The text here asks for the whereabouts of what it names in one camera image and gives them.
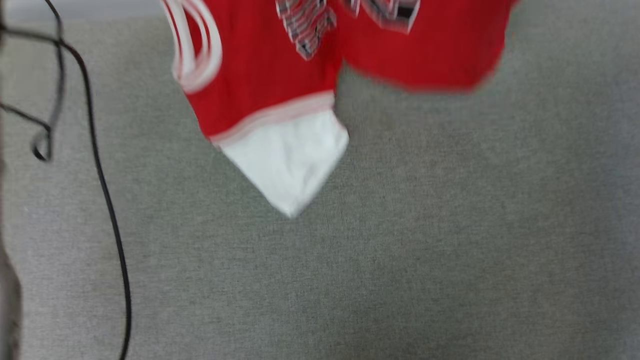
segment black cord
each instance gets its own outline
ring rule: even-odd
[[[89,79],[89,73],[86,69],[86,65],[84,64],[84,60],[82,56],[80,56],[80,54],[78,53],[78,51],[76,51],[76,49],[74,49],[71,45],[67,44],[64,41],[64,39],[62,39],[61,37],[62,25],[61,25],[60,16],[58,15],[58,12],[55,10],[55,8],[53,7],[53,5],[49,0],[45,0],[45,1],[47,1],[47,4],[54,12],[56,19],[58,21],[58,38],[53,38],[45,34],[35,33],[27,30],[10,29],[10,28],[7,28],[4,24],[0,24],[0,31],[6,33],[7,35],[13,35],[16,37],[36,40],[40,42],[47,42],[55,45],[58,50],[59,64],[63,63],[62,49],[67,50],[74,57],[78,66],[80,67],[80,71],[82,72],[82,77],[84,82],[84,92],[86,96],[86,107],[87,107],[87,113],[88,113],[89,134],[91,138],[91,146],[93,151],[93,160],[95,162],[95,169],[98,173],[98,179],[100,180],[100,185],[102,186],[102,193],[104,194],[104,199],[107,203],[107,208],[109,210],[109,217],[111,219],[111,225],[113,227],[113,234],[115,236],[116,246],[118,247],[118,256],[120,258],[120,269],[122,271],[122,281],[124,285],[124,296],[125,296],[125,307],[126,307],[126,325],[125,325],[124,340],[122,342],[122,349],[120,351],[120,359],[124,360],[127,357],[127,350],[129,348],[129,339],[131,337],[131,290],[129,288],[129,274],[127,272],[127,263],[124,258],[124,248],[122,247],[122,238],[120,237],[120,228],[118,227],[116,213],[113,208],[113,202],[111,201],[111,195],[109,194],[109,188],[107,187],[107,182],[104,178],[104,173],[102,171],[102,163],[100,161],[98,141],[97,141],[96,130],[95,130],[95,119],[93,116],[93,97],[91,94],[91,84]],[[65,77],[64,65],[59,65],[59,69],[60,69],[60,76],[58,77],[58,92],[61,93],[64,91],[64,80],[63,80]],[[58,115],[60,114],[61,104],[59,104],[58,102],[61,102],[62,98],[63,96],[61,94],[58,94],[56,96],[56,105],[51,115],[53,123],[50,125],[46,124],[41,120],[38,120],[37,118],[31,115],[28,115],[27,113],[24,113],[23,111],[18,110],[17,108],[14,108],[13,106],[0,104],[0,107],[2,107],[2,109],[15,113],[18,116],[21,116],[28,121],[34,122],[44,128],[44,135],[46,137],[46,140],[48,143],[47,146],[49,148],[47,157],[42,156],[42,154],[40,154],[42,158],[38,157],[38,154],[36,153],[37,148],[34,148],[35,149],[34,154],[36,155],[36,157],[38,157],[38,159],[42,161],[51,160],[51,151],[50,151],[51,133],[52,133],[52,129],[54,128],[57,122]]]

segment white stripe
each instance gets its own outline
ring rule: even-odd
[[[205,88],[216,77],[222,64],[222,41],[220,32],[207,5],[202,0],[166,0],[167,16],[175,22],[174,42],[176,57],[173,61],[173,76],[187,94]],[[199,54],[193,49],[193,39],[185,11],[198,24],[202,38]]]
[[[216,145],[224,146],[236,142],[247,134],[267,124],[291,120],[304,114],[331,109],[335,102],[333,90],[318,92],[299,97],[282,104],[271,106],[245,117],[232,129],[211,136],[209,139]]]
[[[164,10],[164,14],[166,15],[167,20],[169,20],[169,26],[171,27],[171,35],[173,35],[173,47],[174,47],[174,52],[173,52],[173,64],[172,64],[172,73],[173,73],[173,77],[175,79],[177,79],[177,75],[178,75],[178,67],[179,67],[179,63],[180,63],[180,47],[178,45],[178,35],[175,33],[175,27],[173,25],[173,21],[172,21],[172,15],[169,11],[169,8],[167,7],[168,5],[166,4],[166,2],[162,1],[162,7]]]

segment armhole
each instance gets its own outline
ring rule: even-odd
[[[186,93],[202,90],[217,75],[222,63],[222,41],[216,21],[202,0],[163,0],[171,25],[175,55],[172,73]],[[202,39],[196,53],[187,16]]]

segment black cable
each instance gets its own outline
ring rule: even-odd
[[[55,6],[51,3],[51,0],[44,0],[47,3],[49,9],[53,13],[54,18],[56,19],[56,38],[59,42],[62,41],[62,19],[60,18],[60,14]],[[65,97],[65,58],[62,52],[62,46],[60,43],[56,43],[56,56],[58,57],[58,81],[57,81],[57,89],[56,89],[56,98],[54,100],[54,107],[49,115],[49,128],[46,128],[37,134],[33,141],[31,142],[31,152],[33,155],[38,158],[40,161],[50,162],[53,158],[53,131],[58,124],[58,119],[60,118],[60,113],[62,111],[62,102]],[[42,154],[40,149],[38,148],[38,144],[45,140],[46,150],[45,153]]]
[[[56,18],[59,19],[59,16],[57,15],[57,12],[55,11],[55,8],[53,7],[53,5],[49,2],[49,0],[46,0],[47,4],[52,8],[52,10],[54,10],[54,13],[56,14]],[[61,50],[65,49],[67,50],[76,60],[78,66],[80,67],[80,71],[82,72],[82,77],[83,77],[83,82],[84,82],[84,92],[85,92],[85,97],[86,97],[86,107],[87,107],[87,113],[88,113],[88,122],[89,122],[89,134],[90,134],[90,138],[91,138],[91,145],[92,145],[92,151],[93,151],[93,160],[95,162],[95,169],[98,173],[98,179],[100,180],[100,185],[102,186],[102,193],[104,194],[104,199],[107,203],[107,208],[109,210],[109,217],[111,219],[111,225],[113,227],[113,234],[115,236],[115,240],[116,240],[116,246],[118,247],[118,256],[120,258],[120,269],[122,271],[122,281],[123,281],[123,285],[124,285],[124,295],[125,295],[125,307],[126,307],[126,325],[125,325],[125,334],[124,334],[124,340],[122,342],[122,349],[120,351],[120,359],[124,360],[127,356],[127,350],[129,348],[129,339],[131,337],[131,290],[129,288],[129,274],[127,271],[127,263],[125,261],[124,258],[124,248],[122,246],[122,238],[120,237],[120,228],[118,227],[118,221],[116,219],[116,213],[115,210],[113,208],[113,202],[111,201],[111,195],[109,194],[109,188],[107,187],[107,182],[104,178],[104,173],[102,171],[102,163],[100,161],[100,154],[99,154],[99,150],[98,150],[98,141],[97,141],[97,136],[96,136],[96,130],[95,130],[95,119],[93,116],[93,97],[91,94],[91,84],[90,84],[90,79],[89,79],[89,74],[88,71],[86,69],[86,65],[84,64],[84,60],[82,58],[82,56],[80,56],[80,54],[78,53],[78,51],[76,51],[76,49],[74,49],[71,45],[67,44],[64,39],[62,39],[61,37],[59,38],[53,38],[50,37],[48,35],[45,34],[40,34],[40,33],[35,33],[32,31],[27,31],[27,30],[21,30],[21,29],[9,29],[7,28],[4,24],[0,24],[0,31],[5,32],[7,35],[13,35],[16,37],[21,37],[21,38],[26,38],[26,39],[30,39],[30,40],[36,40],[36,41],[40,41],[40,42],[47,42],[50,44],[55,45],[60,52],[58,53],[58,61],[62,61],[62,56],[61,56]],[[62,89],[64,90],[64,86],[60,86],[60,79],[64,78],[65,75],[65,69],[64,66],[60,67],[60,71],[61,71],[61,76],[58,78],[59,79],[59,83],[58,83],[58,89]],[[28,115],[26,113],[24,113],[23,111],[20,111],[12,106],[8,106],[8,105],[3,105],[0,104],[2,106],[3,109],[8,110],[10,112],[16,113],[18,115],[20,115],[21,117],[24,117],[25,119],[35,122],[39,125],[41,125],[42,127],[45,128],[45,131],[47,134],[49,134],[49,137],[47,138],[47,141],[49,141],[49,143],[51,143],[51,129],[52,126],[45,124],[44,122],[42,122],[41,120],[38,120],[34,117],[32,117],[31,115]],[[56,105],[56,107],[54,108],[54,111],[60,111],[60,107],[58,105]]]

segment textured fabric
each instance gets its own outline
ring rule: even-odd
[[[200,136],[165,19],[69,22],[129,263],[130,359],[636,358],[638,13],[524,1],[496,75],[466,96],[344,71],[351,143],[295,220]],[[9,40],[1,59],[3,100],[44,116],[52,48]],[[25,360],[115,359],[124,327],[68,64],[53,164],[32,157],[33,127],[3,117]]]

